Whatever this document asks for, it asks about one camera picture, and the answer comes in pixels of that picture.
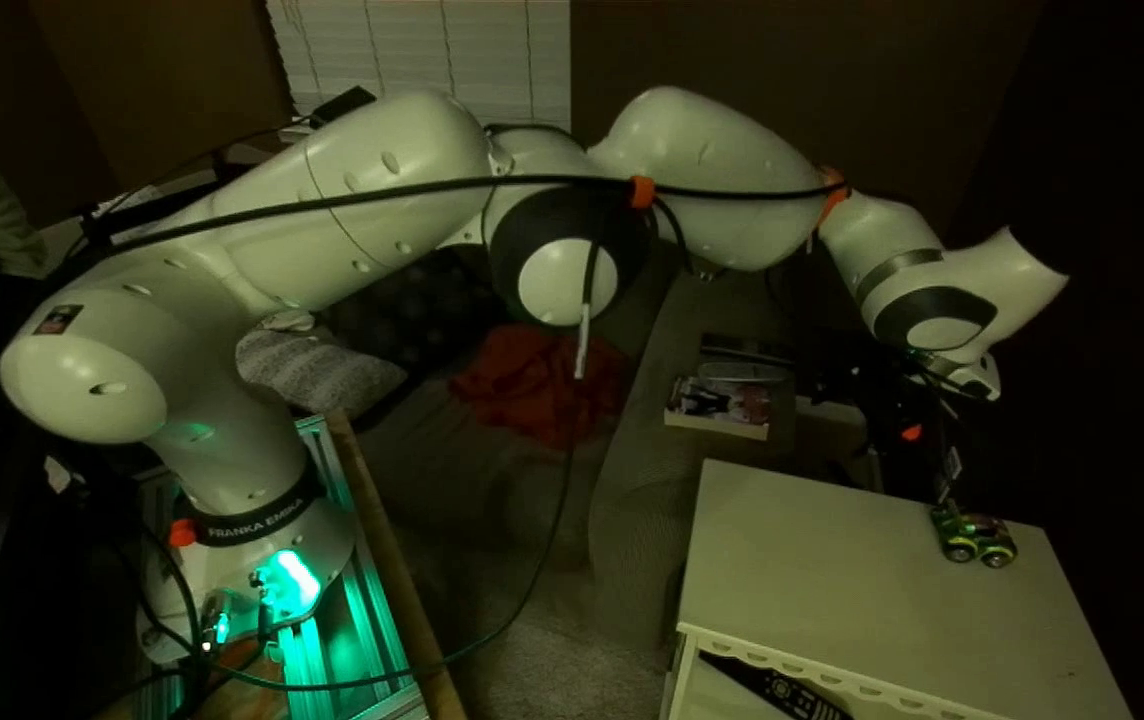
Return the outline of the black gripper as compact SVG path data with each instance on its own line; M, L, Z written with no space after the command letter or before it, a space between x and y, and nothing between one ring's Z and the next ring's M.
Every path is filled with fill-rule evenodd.
M961 410L939 385L896 350L865 361L865 418L893 497L954 505L965 481Z

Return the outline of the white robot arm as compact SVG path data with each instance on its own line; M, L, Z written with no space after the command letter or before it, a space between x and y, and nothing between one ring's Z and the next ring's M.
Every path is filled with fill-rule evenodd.
M480 248L529 319L580 333L633 285L656 213L726 270L825 248L874 341L979 394L1002 390L992 346L1067 285L1007 226L939 244L911 205L688 89L633 96L598 143L398 91L57 281L4 344L0 385L46 432L144 443L177 476L191 536L144 573L142 608L144 650L177 665L208 643L213 605L304 618L356 555L290 406L238 371L258 322Z

